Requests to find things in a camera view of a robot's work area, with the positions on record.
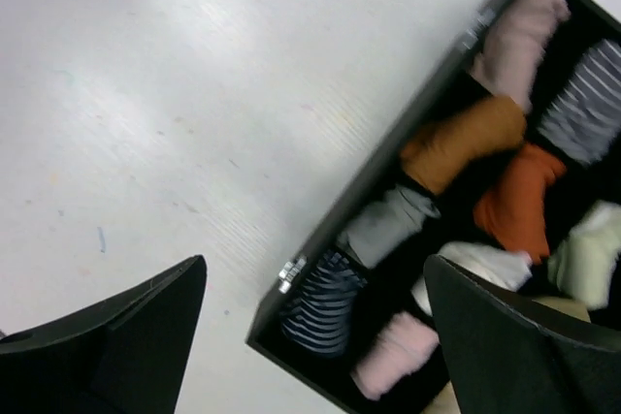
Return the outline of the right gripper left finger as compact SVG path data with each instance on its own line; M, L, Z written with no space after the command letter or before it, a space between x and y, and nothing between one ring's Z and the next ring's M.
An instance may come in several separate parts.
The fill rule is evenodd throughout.
M206 290L203 256L1 339L4 413L172 413Z

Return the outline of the grey underwear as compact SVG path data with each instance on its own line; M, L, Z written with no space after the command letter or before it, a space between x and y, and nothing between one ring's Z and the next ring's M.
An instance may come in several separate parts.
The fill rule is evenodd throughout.
M337 245L366 268L374 268L409 237L421 231L427 219L441 212L434 201L413 189L397 185L384 197L366 205L340 233Z

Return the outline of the striped blue cloth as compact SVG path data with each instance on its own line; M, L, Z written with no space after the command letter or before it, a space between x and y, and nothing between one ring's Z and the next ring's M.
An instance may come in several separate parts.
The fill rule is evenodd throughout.
M318 357L342 356L354 302L367 284L353 258L339 248L326 251L280 313L282 333Z

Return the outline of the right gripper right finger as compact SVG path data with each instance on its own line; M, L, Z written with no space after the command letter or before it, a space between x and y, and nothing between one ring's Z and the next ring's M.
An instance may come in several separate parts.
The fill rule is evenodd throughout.
M424 278L464 413L617 413L620 333L429 257Z

